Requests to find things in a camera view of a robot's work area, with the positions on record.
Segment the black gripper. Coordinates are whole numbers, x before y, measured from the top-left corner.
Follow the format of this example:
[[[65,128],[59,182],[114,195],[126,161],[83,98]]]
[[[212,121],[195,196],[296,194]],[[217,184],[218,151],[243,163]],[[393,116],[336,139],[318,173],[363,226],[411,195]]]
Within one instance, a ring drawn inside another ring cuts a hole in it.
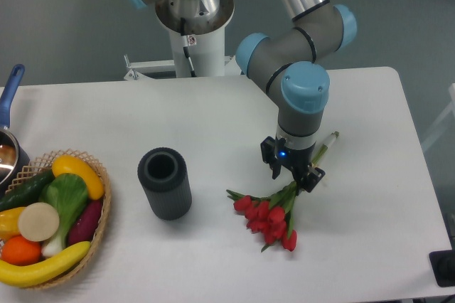
[[[284,138],[267,137],[260,144],[262,160],[272,170],[272,178],[276,179],[281,168],[289,170],[298,184],[299,192],[311,193],[326,172],[311,163],[311,155],[315,144],[305,149],[287,147]]]

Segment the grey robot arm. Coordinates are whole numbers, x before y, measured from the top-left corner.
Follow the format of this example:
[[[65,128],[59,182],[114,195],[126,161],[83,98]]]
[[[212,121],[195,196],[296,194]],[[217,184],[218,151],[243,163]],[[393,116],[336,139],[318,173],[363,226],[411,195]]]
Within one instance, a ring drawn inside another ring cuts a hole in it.
[[[131,0],[153,6],[168,31],[179,78],[225,74],[225,27],[233,0]],[[330,0],[282,0],[293,23],[277,38],[253,33],[235,53],[242,74],[277,106],[277,131],[261,143],[273,176],[288,169],[299,191],[312,191],[324,172],[311,163],[330,80],[318,61],[348,45],[357,23],[350,9]]]

